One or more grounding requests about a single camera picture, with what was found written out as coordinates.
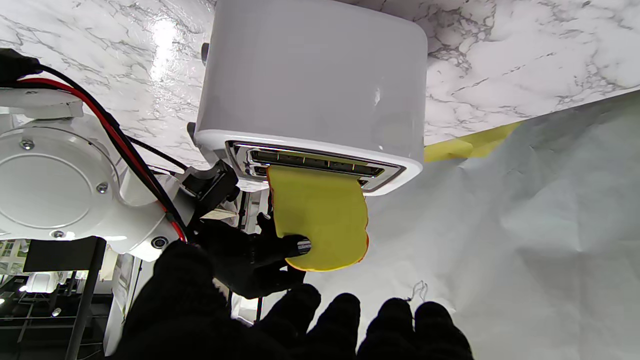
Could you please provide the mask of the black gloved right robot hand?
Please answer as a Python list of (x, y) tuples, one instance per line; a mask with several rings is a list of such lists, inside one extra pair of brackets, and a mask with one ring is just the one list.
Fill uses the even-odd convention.
[(266, 297), (302, 284), (306, 272), (286, 261), (306, 255), (311, 241), (304, 235), (279, 237), (275, 221), (259, 213), (258, 234), (247, 234), (219, 219), (199, 219), (190, 223), (198, 244), (210, 256), (215, 278), (233, 293), (246, 299)]

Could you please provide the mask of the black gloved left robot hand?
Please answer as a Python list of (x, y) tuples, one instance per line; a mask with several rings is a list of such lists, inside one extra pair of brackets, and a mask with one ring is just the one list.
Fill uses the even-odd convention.
[(233, 319), (204, 251), (181, 241), (156, 260), (126, 315), (112, 360), (471, 360), (448, 310), (412, 311), (390, 298), (358, 341), (361, 301), (343, 292), (311, 321), (322, 296), (310, 284), (287, 292), (253, 326)]

